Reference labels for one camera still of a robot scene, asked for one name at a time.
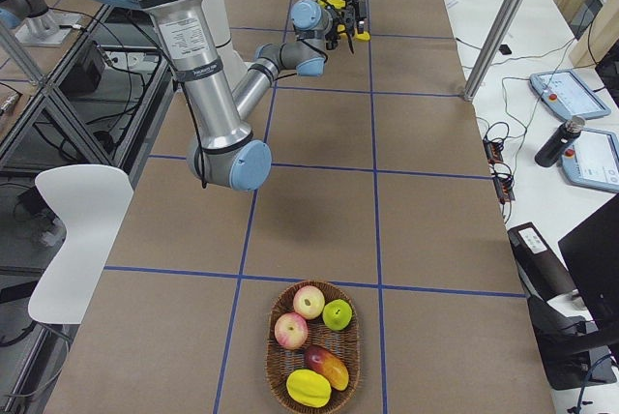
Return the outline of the orange mango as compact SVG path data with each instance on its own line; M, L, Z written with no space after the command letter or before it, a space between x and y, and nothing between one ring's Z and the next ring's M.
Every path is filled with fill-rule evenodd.
M308 369L325 377L331 387L343 392L349 384L349 372L344 362L328 349L310 345L304 352L304 362Z

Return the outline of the red yellow apple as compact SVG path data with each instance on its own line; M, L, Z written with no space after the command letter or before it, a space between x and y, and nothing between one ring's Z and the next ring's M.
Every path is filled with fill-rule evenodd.
M314 285L299 288L293 298L293 309L306 320L318 317L325 306L323 292Z

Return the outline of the small black box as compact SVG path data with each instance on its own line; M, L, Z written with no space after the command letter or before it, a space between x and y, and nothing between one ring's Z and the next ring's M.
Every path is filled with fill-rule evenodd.
M503 55L511 55L512 54L512 50L509 48L509 46L507 44L501 44L499 46L499 51L503 54Z

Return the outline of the wicker fruit basket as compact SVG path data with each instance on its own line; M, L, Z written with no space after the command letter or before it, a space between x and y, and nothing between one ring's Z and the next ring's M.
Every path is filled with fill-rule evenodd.
M360 332L351 299L325 281L287 287L271 309L266 376L292 413L338 413L361 369Z

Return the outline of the green pear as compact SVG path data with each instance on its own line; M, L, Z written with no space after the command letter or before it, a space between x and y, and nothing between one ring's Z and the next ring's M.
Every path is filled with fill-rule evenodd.
M348 302L336 299L325 305L322 312L324 324L332 331L345 329L353 317L353 310Z

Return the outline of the pink peach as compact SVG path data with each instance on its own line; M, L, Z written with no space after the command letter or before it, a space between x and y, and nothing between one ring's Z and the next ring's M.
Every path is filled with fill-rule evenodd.
M300 348L308 338L309 329L306 319L296 312L281 315L274 328L275 339L284 349Z

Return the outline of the yellow starfruit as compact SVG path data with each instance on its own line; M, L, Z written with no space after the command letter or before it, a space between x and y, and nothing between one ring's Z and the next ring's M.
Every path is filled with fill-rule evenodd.
M294 370L288 375L286 391L298 403L320 408L329 402L332 387L323 375L313 370L301 369Z

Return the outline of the near teach pendant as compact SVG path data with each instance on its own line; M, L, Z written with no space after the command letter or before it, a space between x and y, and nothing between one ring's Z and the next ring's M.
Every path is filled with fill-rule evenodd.
M588 129L563 153L561 167L575 186L618 192L618 138L615 133Z

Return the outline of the aluminium frame post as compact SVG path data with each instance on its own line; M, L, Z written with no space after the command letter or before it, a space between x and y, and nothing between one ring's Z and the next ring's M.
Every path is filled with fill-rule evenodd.
M466 101L474 100L522 1L503 0L464 86L463 98Z

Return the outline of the white chair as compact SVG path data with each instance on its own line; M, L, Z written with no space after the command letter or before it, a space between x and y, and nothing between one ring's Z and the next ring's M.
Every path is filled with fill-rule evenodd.
M40 173L36 187L62 222L66 237L29 300L44 324L79 324L88 309L133 197L129 176L101 164L59 166Z

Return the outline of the black water bottle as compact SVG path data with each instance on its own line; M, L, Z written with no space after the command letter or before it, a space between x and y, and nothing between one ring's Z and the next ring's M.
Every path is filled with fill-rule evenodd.
M556 164L563 152L580 137L585 124L586 120L577 115L562 123L537 152L535 163L541 167Z

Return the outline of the teach pendant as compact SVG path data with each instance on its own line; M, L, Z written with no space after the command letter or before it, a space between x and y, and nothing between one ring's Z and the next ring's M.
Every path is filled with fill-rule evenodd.
M529 81L542 102L560 119L579 116L591 120L610 114L608 105L572 70L531 74Z
M561 167L575 186L618 192L618 138L615 133L588 129L563 153Z

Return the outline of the far teach pendant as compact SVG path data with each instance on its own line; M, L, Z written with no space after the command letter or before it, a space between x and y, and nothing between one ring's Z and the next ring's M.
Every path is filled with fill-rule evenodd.
M591 120L610 114L608 105L572 70L531 74L529 81L542 102L560 119L579 116Z

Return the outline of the black monitor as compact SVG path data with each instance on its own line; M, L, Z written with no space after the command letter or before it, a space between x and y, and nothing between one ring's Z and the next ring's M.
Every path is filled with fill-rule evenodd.
M559 241L575 287L594 320L618 322L618 195Z

